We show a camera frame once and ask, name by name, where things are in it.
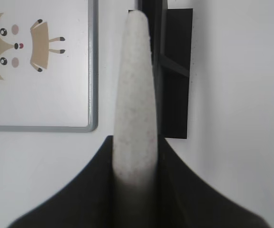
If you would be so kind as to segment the right gripper black cloth-covered left finger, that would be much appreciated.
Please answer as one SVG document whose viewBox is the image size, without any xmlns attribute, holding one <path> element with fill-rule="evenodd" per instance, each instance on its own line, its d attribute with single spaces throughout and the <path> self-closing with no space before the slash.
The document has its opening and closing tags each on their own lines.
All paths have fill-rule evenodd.
<svg viewBox="0 0 274 228">
<path fill-rule="evenodd" d="M 11 228 L 113 227 L 113 137 L 107 136 L 83 170 L 51 198 L 16 219 Z"/>
</svg>

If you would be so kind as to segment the right gripper black cloth-covered right finger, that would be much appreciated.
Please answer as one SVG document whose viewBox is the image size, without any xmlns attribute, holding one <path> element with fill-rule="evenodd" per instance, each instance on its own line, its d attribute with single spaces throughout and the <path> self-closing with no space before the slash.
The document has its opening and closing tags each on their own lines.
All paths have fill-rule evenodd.
<svg viewBox="0 0 274 228">
<path fill-rule="evenodd" d="M 196 175 L 166 139 L 158 138 L 159 228 L 268 228 L 259 215 L 231 201 Z"/>
</svg>

